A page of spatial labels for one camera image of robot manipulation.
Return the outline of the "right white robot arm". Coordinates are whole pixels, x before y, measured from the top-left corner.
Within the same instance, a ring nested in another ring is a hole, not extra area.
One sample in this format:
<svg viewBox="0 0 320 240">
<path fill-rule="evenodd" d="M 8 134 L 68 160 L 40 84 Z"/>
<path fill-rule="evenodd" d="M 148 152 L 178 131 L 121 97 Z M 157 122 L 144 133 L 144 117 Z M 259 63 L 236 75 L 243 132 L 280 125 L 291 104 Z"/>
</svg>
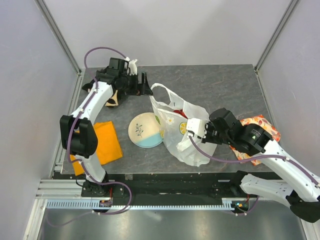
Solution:
<svg viewBox="0 0 320 240">
<path fill-rule="evenodd" d="M 208 120 L 200 120 L 197 129 L 203 143 L 229 145 L 248 154 L 249 161 L 260 160 L 284 181 L 277 183 L 238 171 L 229 184 L 233 196 L 246 193 L 264 197 L 283 204 L 309 223 L 320 219 L 319 176 L 295 160 L 260 125 L 242 125 L 231 111 L 220 108 Z"/>
</svg>

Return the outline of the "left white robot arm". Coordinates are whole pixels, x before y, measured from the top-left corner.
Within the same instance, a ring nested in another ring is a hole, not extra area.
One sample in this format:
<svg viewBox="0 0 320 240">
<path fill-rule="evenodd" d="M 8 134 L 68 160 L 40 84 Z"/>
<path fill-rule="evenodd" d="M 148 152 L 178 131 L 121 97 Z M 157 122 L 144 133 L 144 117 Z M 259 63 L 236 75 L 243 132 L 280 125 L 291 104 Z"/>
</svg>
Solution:
<svg viewBox="0 0 320 240">
<path fill-rule="evenodd" d="M 94 78 L 90 92 L 80 106 L 59 121 L 62 147 L 67 156 L 75 156 L 74 162 L 82 166 L 86 179 L 93 182 L 92 191 L 99 197 L 109 193 L 110 185 L 107 172 L 92 158 L 98 147 L 93 124 L 116 91 L 130 96 L 153 95 L 146 73 L 138 74 L 137 59 L 110 58 L 99 78 Z"/>
</svg>

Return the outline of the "red fake cherry bunch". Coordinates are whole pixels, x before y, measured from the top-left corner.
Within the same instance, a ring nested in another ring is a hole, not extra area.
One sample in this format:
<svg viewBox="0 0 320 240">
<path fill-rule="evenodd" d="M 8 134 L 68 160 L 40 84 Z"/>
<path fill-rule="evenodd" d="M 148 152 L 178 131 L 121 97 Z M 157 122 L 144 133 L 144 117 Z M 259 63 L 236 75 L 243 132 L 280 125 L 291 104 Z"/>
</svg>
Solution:
<svg viewBox="0 0 320 240">
<path fill-rule="evenodd" d="M 181 115 L 182 117 L 184 117 L 184 118 L 186 118 L 186 119 L 188 119 L 188 117 L 186 116 L 186 114 L 183 112 L 183 110 L 182 109 L 180 109 L 180 110 L 174 110 L 173 111 L 174 113 L 176 113 L 176 114 L 179 114 L 179 115 Z"/>
</svg>

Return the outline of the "white plastic bag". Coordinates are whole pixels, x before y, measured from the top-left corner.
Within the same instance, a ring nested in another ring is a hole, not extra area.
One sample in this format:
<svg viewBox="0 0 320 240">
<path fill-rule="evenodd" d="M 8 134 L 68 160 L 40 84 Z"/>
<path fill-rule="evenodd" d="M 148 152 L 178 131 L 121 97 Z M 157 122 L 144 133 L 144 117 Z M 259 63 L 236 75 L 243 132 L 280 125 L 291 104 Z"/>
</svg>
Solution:
<svg viewBox="0 0 320 240">
<path fill-rule="evenodd" d="M 188 119 L 192 118 L 208 121 L 209 113 L 205 108 L 184 100 L 163 84 L 154 83 L 150 88 L 152 90 L 162 88 L 169 97 L 168 104 L 156 100 L 154 95 L 149 97 L 153 112 L 163 131 L 163 143 L 166 149 L 180 162 L 189 166 L 199 167 L 208 164 L 210 159 L 193 146 L 187 136 L 186 126 Z M 174 110 L 183 110 L 188 119 L 174 113 Z"/>
</svg>

